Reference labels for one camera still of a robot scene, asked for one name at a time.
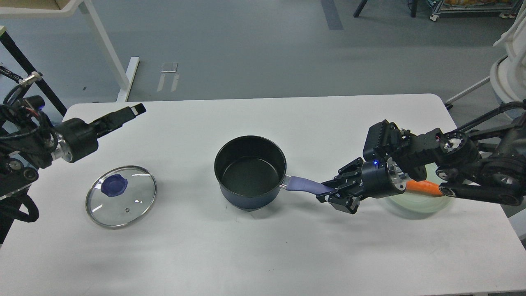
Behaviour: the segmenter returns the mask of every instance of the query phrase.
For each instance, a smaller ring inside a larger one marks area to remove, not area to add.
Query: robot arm
[[[146,112],[144,106],[138,104],[106,114],[89,124],[73,118],[53,126],[42,112],[44,100],[40,96],[17,95],[21,82],[25,81],[21,79],[4,104],[0,104],[0,126],[9,123],[16,129],[12,133],[0,130],[0,246],[14,220],[34,222],[38,219],[38,208],[27,195],[29,186],[38,179],[37,169],[44,169],[59,158],[71,163],[82,159],[98,149],[98,138]],[[30,166],[25,167],[14,158],[16,154]],[[19,210],[22,204],[27,213]]]
[[[520,205],[526,194],[526,113],[506,126],[486,131],[464,130],[511,108],[525,106],[525,102],[506,104],[445,134],[434,129],[414,135],[387,120],[379,122],[369,129],[363,159],[350,162],[338,170],[334,179],[323,182],[334,190],[317,198],[337,210],[354,214],[360,201],[367,197],[401,194],[408,180],[425,180],[425,165],[435,163],[437,176],[445,181],[439,186],[444,195]],[[500,143],[478,142],[491,137],[499,137]],[[482,157],[480,152],[491,155]]]

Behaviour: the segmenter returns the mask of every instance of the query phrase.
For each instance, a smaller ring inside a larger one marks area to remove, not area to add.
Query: blue lid knob
[[[128,180],[119,174],[107,177],[100,187],[100,191],[109,197],[118,196],[124,193],[128,186]]]

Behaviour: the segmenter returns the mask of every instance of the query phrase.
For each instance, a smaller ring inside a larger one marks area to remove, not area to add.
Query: metal cart
[[[501,14],[513,13],[519,11],[519,8],[523,0],[516,0],[509,3],[492,3],[484,5],[467,5],[457,6],[448,5],[444,3],[444,0],[427,0],[427,3],[431,6],[432,14],[429,17],[432,21],[436,22],[441,13],[461,13],[461,12],[500,12]]]

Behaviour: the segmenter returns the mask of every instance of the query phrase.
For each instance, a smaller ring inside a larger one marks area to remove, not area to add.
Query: translucent plate
[[[443,183],[444,180],[440,179],[436,174],[435,170],[437,166],[435,164],[426,165],[427,180],[436,184]],[[431,197],[425,194],[418,194],[406,191],[403,194],[389,196],[391,201],[396,205],[417,213],[435,213],[444,209],[450,202],[451,199],[448,196]]]

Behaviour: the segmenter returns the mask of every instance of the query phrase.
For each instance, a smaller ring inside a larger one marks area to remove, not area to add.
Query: gray floor
[[[342,30],[329,29],[334,15],[327,20],[320,0],[94,2],[122,63],[141,59],[130,101],[395,93],[446,100],[489,75],[505,54],[492,44],[513,22],[442,15],[434,23],[429,11],[410,18],[405,0],[371,0],[359,18],[359,0],[335,0]],[[119,87],[80,12],[0,24],[66,106],[115,101]],[[22,72],[3,48],[0,62]],[[178,63],[174,92],[171,81],[157,91],[167,62]],[[8,87],[0,77],[2,93]],[[497,106],[486,85],[451,116],[462,124]],[[46,112],[60,121],[53,108]],[[503,115],[483,127],[508,122]]]

